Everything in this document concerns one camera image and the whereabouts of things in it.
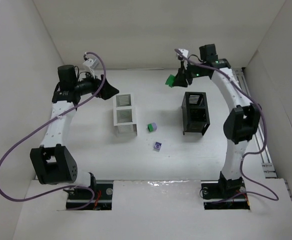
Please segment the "aluminium rail right side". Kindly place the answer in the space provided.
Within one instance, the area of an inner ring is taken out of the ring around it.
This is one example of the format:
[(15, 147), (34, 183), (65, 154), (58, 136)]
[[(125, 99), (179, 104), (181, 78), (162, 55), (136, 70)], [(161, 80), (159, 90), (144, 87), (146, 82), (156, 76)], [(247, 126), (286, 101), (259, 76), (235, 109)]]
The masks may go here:
[[(234, 75), (237, 78), (237, 82), (241, 89), (249, 96), (251, 96), (250, 91), (248, 89), (248, 85), (245, 80), (243, 69), (241, 68), (235, 68), (233, 70)], [(263, 133), (263, 125), (262, 120), (259, 121), (257, 132), (254, 135), (254, 140), (257, 145), (257, 149), (261, 150), (264, 144), (264, 133)], [(268, 148), (265, 147), (264, 151), (260, 154), (261, 157), (261, 166), (265, 175), (266, 179), (276, 179), (277, 174), (275, 171), (275, 168), (273, 166)]]

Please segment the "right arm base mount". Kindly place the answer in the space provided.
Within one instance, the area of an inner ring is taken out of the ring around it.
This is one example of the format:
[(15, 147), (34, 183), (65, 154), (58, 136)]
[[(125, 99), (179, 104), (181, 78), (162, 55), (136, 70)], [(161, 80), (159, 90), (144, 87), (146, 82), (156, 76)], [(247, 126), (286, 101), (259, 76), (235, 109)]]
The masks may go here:
[(231, 190), (222, 192), (218, 181), (207, 180), (201, 182), (199, 195), (203, 199), (205, 210), (250, 210), (245, 191), (244, 182)]

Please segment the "green lego cube top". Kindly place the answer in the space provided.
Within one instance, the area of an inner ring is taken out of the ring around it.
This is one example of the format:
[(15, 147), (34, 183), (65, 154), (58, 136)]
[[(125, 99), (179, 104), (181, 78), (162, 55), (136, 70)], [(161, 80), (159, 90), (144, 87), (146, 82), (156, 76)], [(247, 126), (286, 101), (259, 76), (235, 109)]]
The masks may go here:
[(175, 76), (171, 74), (171, 75), (167, 78), (165, 84), (168, 85), (170, 88), (172, 88), (172, 87), (174, 87), (174, 82), (175, 82)]

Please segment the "white two-cell container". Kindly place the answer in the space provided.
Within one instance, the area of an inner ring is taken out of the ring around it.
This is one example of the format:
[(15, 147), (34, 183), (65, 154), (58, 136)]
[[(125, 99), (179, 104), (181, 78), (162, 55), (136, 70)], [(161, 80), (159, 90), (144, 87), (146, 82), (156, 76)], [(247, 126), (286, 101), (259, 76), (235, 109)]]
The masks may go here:
[(113, 124), (118, 137), (138, 135), (133, 93), (119, 93), (113, 99)]

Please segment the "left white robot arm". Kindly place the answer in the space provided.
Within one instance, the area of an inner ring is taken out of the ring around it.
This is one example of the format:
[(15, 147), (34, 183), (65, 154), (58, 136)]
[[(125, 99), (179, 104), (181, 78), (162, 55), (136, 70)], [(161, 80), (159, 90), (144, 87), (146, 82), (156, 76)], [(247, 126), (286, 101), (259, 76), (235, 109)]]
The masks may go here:
[(119, 93), (94, 67), (85, 65), (85, 77), (79, 78), (74, 65), (58, 67), (59, 82), (52, 98), (52, 123), (38, 148), (31, 149), (30, 158), (38, 180), (43, 185), (73, 184), (96, 190), (96, 179), (90, 172), (78, 169), (66, 147), (71, 121), (78, 109), (81, 96), (92, 94), (108, 100)]

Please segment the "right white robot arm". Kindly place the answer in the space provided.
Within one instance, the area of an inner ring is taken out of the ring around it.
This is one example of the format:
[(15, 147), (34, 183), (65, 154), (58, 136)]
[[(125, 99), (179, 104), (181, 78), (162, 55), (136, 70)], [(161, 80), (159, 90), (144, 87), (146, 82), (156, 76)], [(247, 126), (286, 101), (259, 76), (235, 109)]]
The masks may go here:
[(243, 160), (249, 155), (246, 148), (256, 134), (259, 121), (264, 119), (261, 107), (242, 91), (234, 78), (233, 70), (224, 58), (219, 58), (214, 44), (199, 48), (200, 62), (192, 61), (188, 51), (177, 48), (175, 52), (181, 66), (171, 87), (188, 87), (194, 78), (209, 77), (218, 87), (229, 109), (223, 124), (227, 139), (225, 162), (217, 183), (202, 184), (203, 198), (218, 203), (239, 196), (243, 186)]

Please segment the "purple lego square brick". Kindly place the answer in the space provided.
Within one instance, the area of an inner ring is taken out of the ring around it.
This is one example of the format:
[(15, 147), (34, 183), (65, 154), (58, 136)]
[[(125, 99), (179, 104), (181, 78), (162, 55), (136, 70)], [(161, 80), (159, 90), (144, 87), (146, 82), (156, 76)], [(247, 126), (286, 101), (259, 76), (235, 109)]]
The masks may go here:
[(162, 147), (162, 143), (156, 141), (155, 144), (154, 144), (153, 149), (155, 151), (158, 151), (159, 152), (161, 150), (161, 147)]

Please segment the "white foam front board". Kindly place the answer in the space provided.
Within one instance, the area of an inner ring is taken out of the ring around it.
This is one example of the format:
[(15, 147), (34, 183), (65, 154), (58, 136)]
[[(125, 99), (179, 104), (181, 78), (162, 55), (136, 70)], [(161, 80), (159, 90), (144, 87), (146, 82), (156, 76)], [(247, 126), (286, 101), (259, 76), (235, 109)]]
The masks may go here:
[(292, 240), (292, 202), (281, 179), (272, 202), (205, 210), (199, 181), (115, 181), (111, 210), (66, 211), (59, 191), (23, 204), (16, 240)]

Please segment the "black two-cell container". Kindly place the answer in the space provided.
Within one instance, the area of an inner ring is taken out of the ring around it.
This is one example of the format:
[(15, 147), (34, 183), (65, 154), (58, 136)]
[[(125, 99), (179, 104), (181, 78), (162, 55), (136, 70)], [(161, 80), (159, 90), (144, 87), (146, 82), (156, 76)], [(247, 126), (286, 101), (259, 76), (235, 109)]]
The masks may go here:
[(204, 135), (210, 126), (206, 93), (186, 91), (181, 109), (183, 134), (201, 133)]

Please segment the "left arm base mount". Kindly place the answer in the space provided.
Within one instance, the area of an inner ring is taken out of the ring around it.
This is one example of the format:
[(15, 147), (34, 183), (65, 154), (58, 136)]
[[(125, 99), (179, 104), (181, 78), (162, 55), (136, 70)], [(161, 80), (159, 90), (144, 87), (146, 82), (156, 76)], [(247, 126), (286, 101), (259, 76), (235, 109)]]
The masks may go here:
[(92, 193), (85, 189), (71, 188), (64, 191), (68, 194), (66, 201), (66, 209), (79, 208), (81, 211), (110, 211), (112, 209), (113, 181), (99, 180), (97, 181), (95, 196), (93, 200), (86, 205), (92, 197)]

